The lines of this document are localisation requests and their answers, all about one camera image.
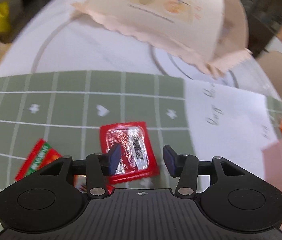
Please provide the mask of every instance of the white table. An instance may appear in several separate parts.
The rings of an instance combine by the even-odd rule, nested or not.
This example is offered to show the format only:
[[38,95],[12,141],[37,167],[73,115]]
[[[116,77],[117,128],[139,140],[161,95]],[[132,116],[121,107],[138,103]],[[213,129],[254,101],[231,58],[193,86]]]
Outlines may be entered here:
[[[77,13],[71,6],[76,1],[84,0],[52,0],[42,9],[5,55],[0,77],[68,70],[162,74],[151,46],[105,30]],[[240,89],[280,98],[256,61],[244,62],[232,72]]]

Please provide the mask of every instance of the black robotic gripper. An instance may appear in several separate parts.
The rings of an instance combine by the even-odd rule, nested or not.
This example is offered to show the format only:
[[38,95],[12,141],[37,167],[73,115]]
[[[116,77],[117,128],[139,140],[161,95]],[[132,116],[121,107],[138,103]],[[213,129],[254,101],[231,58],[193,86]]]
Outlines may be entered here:
[[[0,193],[0,240],[267,240],[282,239],[282,192],[229,160],[212,162],[178,155],[169,145],[163,159],[180,177],[176,190],[116,188],[121,146],[73,161],[64,156]],[[87,193],[73,186],[85,174]],[[196,193],[198,175],[210,184]]]

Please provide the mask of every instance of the crosshair symbol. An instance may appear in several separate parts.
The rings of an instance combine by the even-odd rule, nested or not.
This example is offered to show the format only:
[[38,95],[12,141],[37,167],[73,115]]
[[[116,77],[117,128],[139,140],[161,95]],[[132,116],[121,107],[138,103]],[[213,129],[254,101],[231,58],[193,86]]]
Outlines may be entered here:
[[137,193],[138,195],[140,195],[141,197],[143,197],[145,194],[147,194],[147,193],[145,193],[144,191],[140,191],[140,192],[138,192]]

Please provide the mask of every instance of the tabletop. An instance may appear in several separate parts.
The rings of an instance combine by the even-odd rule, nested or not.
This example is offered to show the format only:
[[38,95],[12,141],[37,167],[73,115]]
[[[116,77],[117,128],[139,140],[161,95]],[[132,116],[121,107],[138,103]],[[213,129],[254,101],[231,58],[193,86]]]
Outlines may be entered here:
[[[176,58],[166,60],[169,55],[146,43],[105,30],[89,16],[76,13],[71,6],[76,1],[84,0],[52,0],[24,28],[0,64],[0,191],[14,182],[38,138],[47,139],[62,155],[71,152],[74,159],[82,159],[86,153],[100,151],[96,142],[101,125],[128,121],[146,121],[161,175],[119,187],[175,188],[178,180],[168,175],[162,162],[164,144],[171,144],[178,153],[196,154],[201,160],[217,155],[213,144],[207,154],[204,140],[194,139],[201,136],[195,124],[205,119],[206,111],[200,109],[211,108],[211,103],[203,104],[206,99],[192,94],[195,90],[201,94],[209,83],[225,85],[216,85],[231,102],[223,110],[230,107],[228,112],[242,117],[224,117],[233,128],[229,132],[209,131],[206,138],[214,140],[214,145],[237,138],[235,131],[246,131],[241,129],[241,121],[246,122],[255,111],[255,117],[269,127],[270,141],[280,138],[282,108],[274,99],[280,98],[254,59],[214,80]],[[221,98],[215,98],[214,104],[222,104]],[[99,105],[104,114],[98,112]],[[260,128],[254,125],[251,122],[246,128]],[[249,155],[249,160],[238,158],[238,145],[223,155],[262,177],[260,147],[265,146],[264,138],[253,132],[246,135],[254,136],[253,142],[260,139],[258,151]],[[253,152],[255,146],[245,144],[244,155]],[[201,178],[198,188],[203,190],[208,184],[209,180]]]

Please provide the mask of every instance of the sheet of paper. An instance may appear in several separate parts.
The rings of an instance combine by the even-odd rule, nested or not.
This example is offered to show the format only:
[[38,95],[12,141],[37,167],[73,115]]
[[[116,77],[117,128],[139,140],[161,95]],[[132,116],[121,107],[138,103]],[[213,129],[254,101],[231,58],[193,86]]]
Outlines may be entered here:
[[[200,81],[185,81],[186,112],[199,160],[222,156],[264,178],[262,149],[276,142],[266,97]],[[209,178],[202,178],[206,189]]]

